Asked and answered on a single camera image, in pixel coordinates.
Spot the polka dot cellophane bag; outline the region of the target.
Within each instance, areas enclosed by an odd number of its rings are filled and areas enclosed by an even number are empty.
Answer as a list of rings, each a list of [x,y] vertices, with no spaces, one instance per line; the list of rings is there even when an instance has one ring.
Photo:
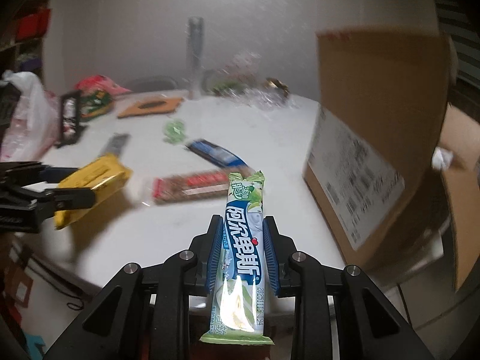
[[[235,97],[256,88],[261,56],[244,50],[233,56],[223,67],[205,71],[202,91],[217,97]]]

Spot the crumpled clear plastic wrap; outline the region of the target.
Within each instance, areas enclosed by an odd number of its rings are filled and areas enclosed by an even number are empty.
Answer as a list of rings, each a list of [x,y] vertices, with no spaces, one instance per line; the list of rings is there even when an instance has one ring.
[[[261,88],[228,88],[223,96],[236,106],[255,108],[260,111],[276,111],[295,109],[297,104],[290,96],[289,91],[277,86]]]

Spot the red green snack bag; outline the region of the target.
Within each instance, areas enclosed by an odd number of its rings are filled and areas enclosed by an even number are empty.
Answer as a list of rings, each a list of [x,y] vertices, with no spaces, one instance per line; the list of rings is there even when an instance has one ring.
[[[80,91],[80,118],[87,122],[112,111],[118,96],[131,90],[118,85],[107,76],[95,75],[80,80],[74,88]]]

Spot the green white candy stick pack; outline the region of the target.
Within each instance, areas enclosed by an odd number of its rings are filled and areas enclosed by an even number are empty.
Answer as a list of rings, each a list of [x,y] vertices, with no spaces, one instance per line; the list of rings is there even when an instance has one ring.
[[[209,330],[212,345],[272,345],[264,335],[264,174],[229,174]]]

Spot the brown sesame bar red label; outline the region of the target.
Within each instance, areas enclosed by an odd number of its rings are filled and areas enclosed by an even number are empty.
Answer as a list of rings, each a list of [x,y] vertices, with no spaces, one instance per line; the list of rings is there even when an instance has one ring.
[[[223,197],[228,193],[230,173],[248,177],[253,170],[248,166],[234,166],[209,172],[154,178],[151,197],[154,203],[169,204],[207,198]]]

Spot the yellow snack packet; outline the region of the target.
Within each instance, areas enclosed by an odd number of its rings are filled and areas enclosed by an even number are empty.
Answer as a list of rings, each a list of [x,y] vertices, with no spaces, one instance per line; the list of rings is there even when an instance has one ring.
[[[114,154],[105,154],[60,181],[58,188],[90,189],[95,195],[95,208],[121,190],[132,173]]]

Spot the clear cellophane roll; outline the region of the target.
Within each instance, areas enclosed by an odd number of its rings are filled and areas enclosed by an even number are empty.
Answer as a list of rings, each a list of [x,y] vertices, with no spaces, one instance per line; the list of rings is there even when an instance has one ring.
[[[190,17],[187,31],[187,70],[189,73],[189,99],[197,100],[201,96],[202,58],[203,58],[204,20],[202,17]]]

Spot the blue snack packet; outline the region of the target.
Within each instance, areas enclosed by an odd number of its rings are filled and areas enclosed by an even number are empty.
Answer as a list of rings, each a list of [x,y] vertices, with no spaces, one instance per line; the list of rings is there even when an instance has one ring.
[[[204,139],[191,141],[186,145],[186,148],[211,164],[221,168],[247,166],[241,158],[231,151]]]

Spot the gold foil wrapper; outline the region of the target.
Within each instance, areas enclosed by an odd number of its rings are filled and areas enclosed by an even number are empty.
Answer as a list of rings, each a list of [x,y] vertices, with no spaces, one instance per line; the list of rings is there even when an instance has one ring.
[[[264,82],[264,88],[275,90],[284,97],[290,95],[289,87],[278,79],[267,77]]]

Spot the window with striped blind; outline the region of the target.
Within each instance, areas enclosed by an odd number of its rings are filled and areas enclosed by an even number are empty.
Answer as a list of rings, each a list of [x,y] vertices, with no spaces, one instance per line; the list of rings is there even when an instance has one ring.
[[[458,58],[458,76],[479,88],[479,36],[455,0],[434,0],[439,29],[450,35]]]

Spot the dark seed bar clear wrapper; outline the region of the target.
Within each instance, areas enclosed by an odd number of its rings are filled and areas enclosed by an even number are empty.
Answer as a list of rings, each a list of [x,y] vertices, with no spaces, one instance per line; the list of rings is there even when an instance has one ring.
[[[120,158],[129,139],[130,135],[128,133],[114,133],[109,138],[106,145],[101,149],[98,156],[114,155],[115,157]]]

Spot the cardboard box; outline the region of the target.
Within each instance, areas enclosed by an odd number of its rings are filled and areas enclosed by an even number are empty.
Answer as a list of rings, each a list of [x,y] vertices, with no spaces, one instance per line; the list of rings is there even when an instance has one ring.
[[[304,180],[346,263],[373,271],[450,219],[454,285],[479,260],[479,124],[448,102],[444,33],[317,35],[320,108]]]

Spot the white pink plastic bag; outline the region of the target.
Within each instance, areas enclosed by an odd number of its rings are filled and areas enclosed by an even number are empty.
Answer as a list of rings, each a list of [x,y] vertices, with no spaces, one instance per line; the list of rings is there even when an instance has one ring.
[[[20,91],[10,127],[1,144],[1,161],[35,161],[57,141],[59,99],[32,72],[3,73],[1,83]]]

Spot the green jelly cup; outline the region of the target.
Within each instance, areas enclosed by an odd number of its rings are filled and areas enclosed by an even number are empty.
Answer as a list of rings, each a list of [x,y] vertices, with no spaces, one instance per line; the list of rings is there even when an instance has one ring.
[[[185,141],[185,123],[181,119],[170,119],[163,128],[164,140],[169,144],[180,144]]]

